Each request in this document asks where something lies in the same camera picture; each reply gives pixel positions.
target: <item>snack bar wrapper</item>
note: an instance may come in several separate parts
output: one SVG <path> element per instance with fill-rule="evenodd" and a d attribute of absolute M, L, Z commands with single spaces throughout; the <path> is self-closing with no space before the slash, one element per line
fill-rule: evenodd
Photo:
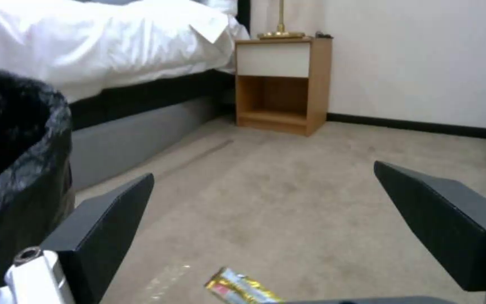
<path fill-rule="evenodd" d="M 226 304 L 282 303 L 283 301 L 260 283 L 223 267 L 205 287 Z"/>

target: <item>white duvet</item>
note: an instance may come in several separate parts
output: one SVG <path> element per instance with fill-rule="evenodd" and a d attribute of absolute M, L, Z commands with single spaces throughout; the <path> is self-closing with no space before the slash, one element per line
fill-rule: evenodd
<path fill-rule="evenodd" d="M 54 85 L 73 102 L 160 78 L 231 69 L 234 17 L 190 0 L 125 6 L 0 0 L 0 69 Z"/>

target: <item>white drawer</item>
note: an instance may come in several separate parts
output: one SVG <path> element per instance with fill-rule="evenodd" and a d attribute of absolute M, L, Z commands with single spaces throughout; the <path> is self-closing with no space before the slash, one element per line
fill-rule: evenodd
<path fill-rule="evenodd" d="M 239 44 L 238 75 L 309 77 L 310 43 Z"/>

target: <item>brass lamp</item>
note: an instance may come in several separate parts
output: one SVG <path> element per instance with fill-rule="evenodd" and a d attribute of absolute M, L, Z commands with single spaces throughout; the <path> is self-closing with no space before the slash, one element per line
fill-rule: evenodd
<path fill-rule="evenodd" d="M 305 37 L 305 33 L 288 32 L 284 25 L 284 0 L 280 0 L 278 8 L 278 25 L 277 31 L 269 33 L 259 33 L 258 39 L 297 39 Z"/>

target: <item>trash bin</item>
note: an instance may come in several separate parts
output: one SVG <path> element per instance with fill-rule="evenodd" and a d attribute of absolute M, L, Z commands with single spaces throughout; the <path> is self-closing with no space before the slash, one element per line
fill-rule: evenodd
<path fill-rule="evenodd" d="M 0 283 L 15 254 L 39 245 L 74 208 L 71 131 L 61 93 L 0 71 Z"/>

